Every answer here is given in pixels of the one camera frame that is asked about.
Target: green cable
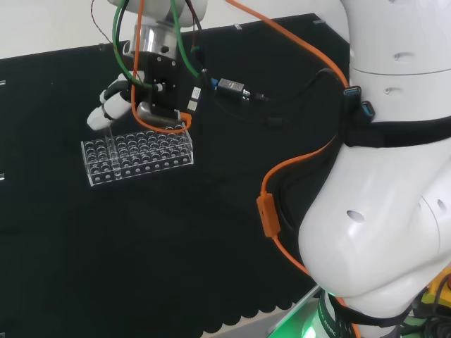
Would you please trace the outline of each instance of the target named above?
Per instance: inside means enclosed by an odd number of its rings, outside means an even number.
[[[178,22],[177,8],[175,7],[175,0],[171,0],[171,8],[174,16],[175,32],[177,33],[178,48],[180,50],[180,54],[182,54],[183,62],[185,62],[186,68],[188,68],[194,77],[199,77],[199,73],[194,69],[190,63],[190,60],[188,60],[188,57],[186,56],[185,47],[183,46],[182,32],[180,31],[180,23]]]
[[[122,61],[121,55],[119,54],[119,46],[116,43],[116,34],[117,34],[117,27],[118,27],[118,21],[119,21],[119,15],[121,14],[122,8],[125,5],[125,0],[121,1],[121,4],[118,6],[118,9],[116,9],[116,13],[114,14],[114,20],[113,20],[113,45],[114,45],[114,55],[116,56],[116,60],[119,63],[119,66],[122,68],[123,72],[128,76],[128,79],[134,84],[139,86],[144,86],[145,88],[152,89],[153,86],[151,84],[142,83],[138,79],[135,79],[133,75],[130,74],[127,67],[125,67],[124,62]]]
[[[119,66],[122,68],[124,73],[128,76],[128,79],[133,84],[144,86],[146,88],[152,89],[153,86],[151,84],[142,83],[141,81],[139,81],[138,79],[133,77],[133,75],[130,74],[130,72],[128,71],[127,67],[125,67],[124,62],[122,61],[121,55],[119,54],[119,48],[118,48],[118,45],[116,43],[116,34],[117,34],[117,26],[118,26],[118,21],[119,21],[119,15],[121,14],[121,11],[122,11],[122,8],[124,7],[124,5],[125,5],[125,0],[122,0],[121,4],[116,9],[116,13],[114,14],[114,20],[113,20],[113,45],[114,45],[113,49],[114,49],[114,55],[116,56],[116,60],[118,61]],[[185,47],[183,46],[182,32],[180,31],[180,23],[178,22],[178,13],[177,13],[177,9],[175,7],[175,0],[171,0],[171,8],[172,8],[172,13],[173,13],[173,17],[174,17],[175,31],[177,33],[178,48],[180,50],[180,54],[182,55],[183,62],[185,62],[186,67],[188,68],[188,70],[195,77],[199,77],[199,73],[194,69],[194,67],[192,67],[192,65],[190,63],[190,60],[188,60],[188,57],[187,57],[186,52],[185,52]]]

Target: white robotic finger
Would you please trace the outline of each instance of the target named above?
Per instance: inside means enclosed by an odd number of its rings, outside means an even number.
[[[141,79],[144,80],[144,72],[143,72],[143,71],[138,70],[137,74],[140,76]],[[126,80],[127,80],[127,79],[125,78],[125,75],[124,75],[124,74],[120,74],[120,75],[118,76],[118,78],[117,78],[116,80],[114,80],[114,81],[108,86],[108,88],[111,87],[112,85],[114,85],[114,84],[115,84],[116,82],[118,82],[118,81],[126,81]],[[105,99],[105,92],[106,92],[106,89],[100,94],[100,103],[101,103],[101,104],[105,104],[105,102],[106,102],[106,99]]]
[[[103,106],[95,108],[87,118],[87,124],[92,130],[102,130],[109,127],[115,120],[131,110],[130,102],[121,93],[112,96]]]

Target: white wall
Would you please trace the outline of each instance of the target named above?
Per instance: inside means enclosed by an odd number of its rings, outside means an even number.
[[[316,13],[348,39],[345,11],[339,0],[241,0],[271,18]],[[105,42],[92,23],[91,0],[0,0],[0,58],[54,51]],[[96,0],[94,17],[110,37],[115,7]],[[126,13],[121,39],[129,39],[136,16]],[[245,23],[254,18],[228,5],[210,0],[203,27]]]

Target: black strap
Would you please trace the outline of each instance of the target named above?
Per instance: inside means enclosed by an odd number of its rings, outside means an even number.
[[[338,300],[329,294],[329,300],[333,309],[338,315],[348,323],[354,323],[359,325],[390,327],[402,324],[406,317],[409,315],[412,307],[410,306],[405,312],[391,318],[374,318],[369,315],[364,315],[359,311],[352,310],[351,308],[341,306]]]
[[[352,126],[344,133],[347,146],[400,148],[451,138],[451,117],[429,121],[371,123]]]
[[[401,148],[419,146],[451,138],[451,116],[412,122],[378,122],[370,102],[361,100],[360,87],[350,87],[343,95],[340,137],[347,146]]]

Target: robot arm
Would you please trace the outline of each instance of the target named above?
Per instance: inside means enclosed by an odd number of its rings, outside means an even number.
[[[208,0],[191,0],[193,8],[200,20],[205,16]],[[109,0],[119,5],[121,0]],[[179,13],[181,27],[192,25],[192,14],[185,0],[175,1]],[[140,0],[130,0],[127,11],[137,13]],[[165,123],[180,120],[180,111],[175,106],[178,91],[178,62],[176,60],[177,39],[173,26],[171,2],[168,0],[152,0],[144,3],[143,25],[141,27],[140,53],[148,63],[151,72],[140,72],[140,78],[158,86],[150,90],[138,107],[138,115],[149,123]],[[124,56],[132,56],[135,52],[135,39],[128,44],[129,50]],[[93,130],[109,127],[115,120],[131,111],[129,85],[124,75],[110,84],[100,95],[102,106],[94,109],[87,119]]]
[[[451,116],[451,6],[342,2],[350,82],[372,103],[374,122]],[[451,203],[450,157],[451,139],[403,148],[343,146],[299,232],[314,280],[371,317],[403,313],[451,262],[451,204],[444,202]],[[315,323],[316,336],[328,337],[318,316]],[[393,328],[359,326],[365,338]]]

